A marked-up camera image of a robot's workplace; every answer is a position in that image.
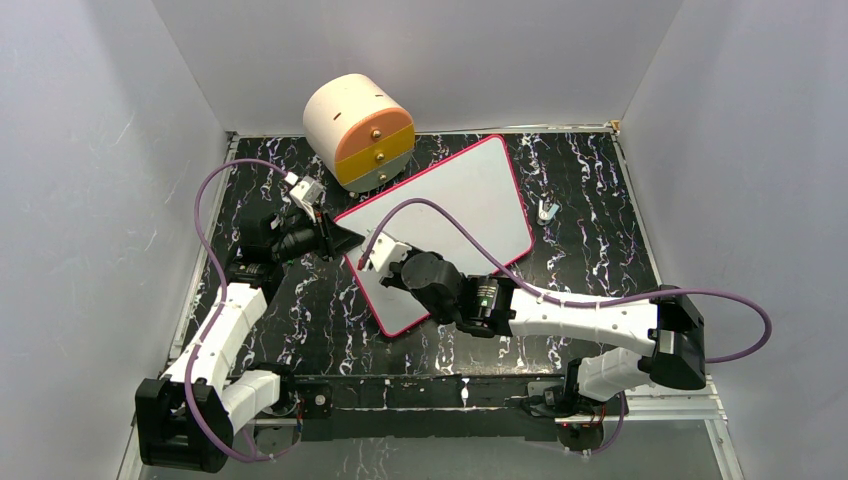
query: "black table surface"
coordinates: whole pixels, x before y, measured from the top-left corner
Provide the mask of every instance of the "black table surface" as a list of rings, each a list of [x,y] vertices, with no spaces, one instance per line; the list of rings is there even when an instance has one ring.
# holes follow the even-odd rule
[[[624,296],[657,287],[630,193],[609,133],[511,133],[503,137],[534,219],[539,199],[562,209],[542,227],[531,220],[535,245],[513,270],[531,284],[559,291]],[[420,135],[406,171],[379,190],[351,197],[302,137],[244,138],[236,158],[260,158],[321,181],[333,216],[485,138],[479,134]],[[242,215],[295,207],[280,175],[244,165],[231,173],[212,245],[227,258]],[[207,265],[186,343],[219,286]],[[384,336],[341,259],[312,255],[288,267],[280,291],[247,336],[234,374],[252,362],[285,363],[298,375],[509,376],[561,372],[572,358],[604,345],[560,337],[473,338],[453,326],[424,321],[395,338]]]

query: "metal frame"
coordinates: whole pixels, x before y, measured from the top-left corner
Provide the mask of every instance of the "metal frame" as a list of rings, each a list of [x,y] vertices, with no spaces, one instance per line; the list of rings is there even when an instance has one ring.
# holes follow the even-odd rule
[[[613,146],[615,147],[615,154],[618,157],[618,164],[621,167],[621,171],[624,176],[624,183],[627,185],[627,191],[630,192],[630,204],[633,205],[633,211],[636,213],[636,221],[639,224],[639,230],[642,231],[642,239],[645,242],[645,249],[648,251],[648,259],[651,262],[651,268],[654,270],[654,276],[657,280],[657,284],[662,284],[660,270],[657,266],[656,258],[654,257],[654,251],[651,249],[651,242],[648,239],[648,231],[645,229],[645,221],[642,218],[642,213],[639,211],[639,205],[636,202],[636,193],[633,190],[633,180],[630,178],[630,171],[627,169],[627,158],[624,156],[624,151],[621,149],[621,143],[618,141],[618,133],[613,132],[612,138]],[[715,384],[712,381],[712,376],[707,375],[707,378],[707,387],[712,388],[712,394],[710,396],[714,397],[714,413],[716,413],[717,416],[710,415],[708,417],[704,417],[703,420],[704,425],[707,427],[707,433],[710,437],[710,444],[713,447],[713,454],[715,455],[716,462],[718,463],[721,477],[724,480],[742,480],[744,478],[744,475],[742,474],[742,467],[739,465],[739,459],[736,457],[736,450],[733,448],[733,442],[731,441],[730,434],[727,431],[727,415],[724,411],[724,405],[721,403],[721,398],[719,397],[718,390],[716,390]],[[702,401],[700,398],[695,398],[694,400],[696,402]],[[690,399],[686,400],[686,408],[693,406],[691,402],[692,400]],[[684,411],[679,411],[678,413],[680,416],[674,416],[673,418],[668,419],[686,419]]]
[[[231,135],[229,144],[227,145],[227,154],[224,157],[224,163],[231,162],[235,159],[238,143],[239,136],[235,134]],[[218,183],[218,188],[215,189],[215,199],[212,202],[212,215],[209,216],[206,228],[204,229],[206,238],[211,238],[215,233],[215,225],[218,220],[218,213],[221,211],[221,205],[224,203],[224,193],[227,191],[227,180],[230,178],[230,171],[230,169],[227,169],[220,174],[221,179]],[[176,360],[182,354],[185,334],[188,330],[188,322],[194,313],[195,292],[197,292],[197,288],[200,286],[200,280],[203,278],[203,270],[206,268],[206,256],[206,250],[200,248],[197,252],[197,260],[194,262],[194,271],[191,274],[186,300],[183,302],[183,308],[180,312],[179,323],[174,332],[174,339],[171,341],[168,363]]]
[[[633,191],[633,184],[630,178],[630,172],[627,169],[627,160],[618,141],[618,132],[612,128],[610,123],[603,125],[522,125],[472,130],[416,133],[423,135],[446,135],[561,132],[599,132],[610,133],[612,135],[613,146],[615,148],[618,164],[621,168],[622,175],[624,176],[624,181],[627,185],[627,190],[628,192],[630,192],[630,202],[636,214],[636,220],[638,222],[639,229],[642,232],[642,238],[645,242],[645,248],[648,252],[648,258],[651,263],[651,268],[654,272],[654,277],[656,278],[657,283],[661,284],[662,280],[660,277],[659,269],[657,267],[656,258],[654,257],[653,250],[651,249],[651,243],[648,239],[647,230],[645,229],[645,222],[639,210],[635,192]],[[233,133],[230,137],[230,143],[227,149],[225,162],[232,161],[235,158],[236,149],[238,148],[238,142],[243,138],[246,139],[279,136],[292,135],[277,133],[273,135],[241,136],[237,133]],[[222,173],[222,178],[218,185],[218,189],[215,195],[215,201],[213,203],[213,211],[215,212],[215,214],[210,217],[206,228],[207,236],[213,233],[213,229],[217,221],[217,213],[220,212],[220,207],[224,199],[224,193],[226,190],[227,178],[229,177],[229,171],[227,170]],[[180,353],[182,352],[182,344],[185,339],[185,333],[188,328],[188,322],[191,318],[194,309],[195,292],[197,291],[200,279],[202,278],[205,265],[206,252],[201,248],[200,252],[198,253],[197,261],[195,263],[190,288],[188,289],[186,295],[186,301],[183,305],[183,309],[180,315],[180,321],[177,325],[177,331],[174,335],[174,340],[171,344],[171,353],[168,359],[169,362],[179,357]],[[736,457],[736,452],[733,448],[733,444],[730,439],[729,432],[727,430],[727,415],[725,414],[724,406],[721,403],[721,399],[718,395],[715,383],[713,383],[712,377],[710,375],[707,376],[707,387],[697,392],[683,392],[679,390],[667,389],[664,387],[639,387],[631,392],[627,392],[627,399],[628,405],[630,407],[630,412],[627,417],[625,417],[627,421],[703,420],[710,437],[710,443],[712,444],[713,453],[715,455],[716,462],[718,464],[722,478],[724,480],[742,480],[744,478],[742,474],[742,469],[739,465],[739,461]],[[615,421],[614,418],[608,418],[607,420]],[[557,419],[556,421],[561,422],[565,421],[565,419]],[[588,421],[588,417],[586,417],[585,419],[579,416],[569,417],[567,421]],[[292,420],[285,418],[253,420],[251,423],[257,427],[292,426]],[[124,453],[124,458],[121,463],[121,468],[118,473],[118,480],[135,480],[139,478],[139,475],[141,473],[141,467],[142,464],[139,458],[137,434],[135,432],[135,427],[133,427],[131,437],[127,444],[127,449]]]

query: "red border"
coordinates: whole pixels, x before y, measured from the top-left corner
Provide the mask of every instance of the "red border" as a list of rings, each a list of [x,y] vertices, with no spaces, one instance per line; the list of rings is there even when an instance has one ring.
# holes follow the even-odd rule
[[[421,170],[420,172],[416,173],[415,175],[413,175],[413,176],[407,178],[406,180],[398,183],[397,185],[394,185],[393,187],[380,192],[379,194],[375,195],[374,197],[369,198],[368,200],[366,200],[366,201],[364,201],[364,202],[362,202],[358,205],[353,206],[349,210],[345,210],[344,212],[342,212],[338,216],[336,216],[335,219],[337,221],[341,220],[342,218],[346,217],[347,215],[350,215],[351,213],[359,210],[360,208],[364,207],[365,205],[368,205],[369,203],[373,202],[374,200],[376,200],[376,199],[382,197],[383,195],[395,190],[396,188],[399,188],[399,187],[411,182],[412,180],[424,175],[425,173],[427,173],[427,172],[429,172],[429,171],[431,171],[431,170],[433,170],[433,169],[435,169],[435,168],[437,168],[441,165],[448,163],[449,161],[451,161],[454,158],[462,155],[463,153],[471,150],[472,148],[479,147],[480,145],[483,145],[484,143],[486,143],[489,140],[494,139],[494,138],[497,138],[498,140],[500,140],[501,144],[504,147],[504,153],[506,154],[506,161],[509,164],[509,173],[512,174],[512,182],[513,182],[513,184],[515,184],[515,193],[518,195],[518,201],[521,202],[521,208],[522,208],[522,211],[524,213],[524,224],[527,226],[527,233],[530,234],[530,248],[528,248],[527,250],[524,251],[524,253],[518,255],[517,257],[510,260],[509,262],[506,262],[505,265],[511,265],[511,264],[515,263],[516,261],[518,261],[518,259],[520,259],[524,255],[527,255],[528,253],[530,253],[531,250],[533,250],[533,245],[536,243],[536,239],[533,236],[533,229],[530,228],[530,221],[527,218],[527,205],[525,205],[525,203],[524,203],[524,197],[521,196],[520,188],[518,186],[518,179],[515,178],[515,169],[512,168],[512,157],[510,156],[509,149],[506,146],[506,140],[504,140],[504,138],[501,135],[490,135],[490,136],[480,140],[479,142],[475,143],[474,145],[470,145],[470,146],[460,150],[459,152],[451,155],[450,157],[448,157],[444,160],[441,160],[440,162],[438,162],[434,165],[430,165],[429,167],[425,168],[424,170]],[[408,327],[404,328],[403,330],[398,331],[397,333],[391,334],[391,333],[386,332],[386,329],[383,328],[383,323],[380,321],[380,317],[377,315],[377,312],[374,310],[374,306],[371,304],[371,299],[368,298],[368,294],[365,293],[365,289],[362,287],[362,284],[359,282],[359,276],[356,274],[356,267],[350,261],[350,257],[347,256],[347,254],[345,254],[345,263],[347,263],[347,266],[353,272],[353,279],[356,282],[356,285],[359,287],[359,290],[362,292],[363,295],[365,295],[365,301],[368,303],[368,308],[371,309],[371,312],[374,314],[374,318],[377,319],[377,324],[380,325],[380,331],[383,332],[383,335],[385,335],[389,338],[397,337],[398,335],[408,331],[410,328],[414,327],[415,325],[418,325],[422,321],[426,320],[427,317],[430,316],[429,313],[427,315],[424,315],[423,317],[419,318],[414,323],[410,324]]]

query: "yellow drawer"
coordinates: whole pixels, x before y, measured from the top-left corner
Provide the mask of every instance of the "yellow drawer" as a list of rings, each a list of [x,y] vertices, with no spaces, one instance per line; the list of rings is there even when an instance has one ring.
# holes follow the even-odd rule
[[[342,185],[356,180],[415,146],[415,126],[409,125],[374,145],[336,163],[336,179]]]

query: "cylindrical drawer box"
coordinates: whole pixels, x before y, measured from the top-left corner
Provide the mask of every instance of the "cylindrical drawer box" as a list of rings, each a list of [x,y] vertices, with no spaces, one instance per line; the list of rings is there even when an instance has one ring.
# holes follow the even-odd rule
[[[303,111],[306,140],[336,180],[367,192],[402,172],[415,145],[409,112],[365,75],[330,81]]]

